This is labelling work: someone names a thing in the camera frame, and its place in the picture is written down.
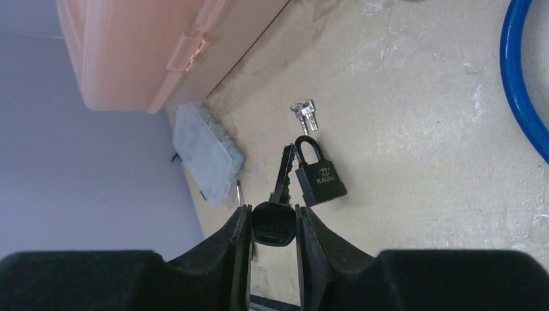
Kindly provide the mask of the black padlock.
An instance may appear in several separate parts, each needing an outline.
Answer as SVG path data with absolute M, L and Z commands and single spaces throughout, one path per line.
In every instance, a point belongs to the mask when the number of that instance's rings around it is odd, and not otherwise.
M 317 157 L 316 163 L 308 163 L 302 151 L 302 143 L 308 143 Z M 295 171 L 308 207 L 325 203 L 347 195 L 346 187 L 338 176 L 333 163 L 324 157 L 320 144 L 314 138 L 301 135 L 294 143 L 298 169 Z

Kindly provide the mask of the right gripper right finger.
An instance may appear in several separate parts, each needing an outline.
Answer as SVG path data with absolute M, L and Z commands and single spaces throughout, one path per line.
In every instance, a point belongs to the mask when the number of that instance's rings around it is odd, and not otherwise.
M 520 251 L 389 249 L 371 256 L 297 207 L 303 310 L 547 310 L 548 273 Z

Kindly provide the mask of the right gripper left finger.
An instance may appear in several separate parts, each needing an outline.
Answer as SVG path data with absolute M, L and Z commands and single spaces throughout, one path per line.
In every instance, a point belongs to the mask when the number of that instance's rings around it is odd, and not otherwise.
M 1 261 L 2 310 L 246 310 L 251 207 L 169 261 L 154 251 L 33 251 Z

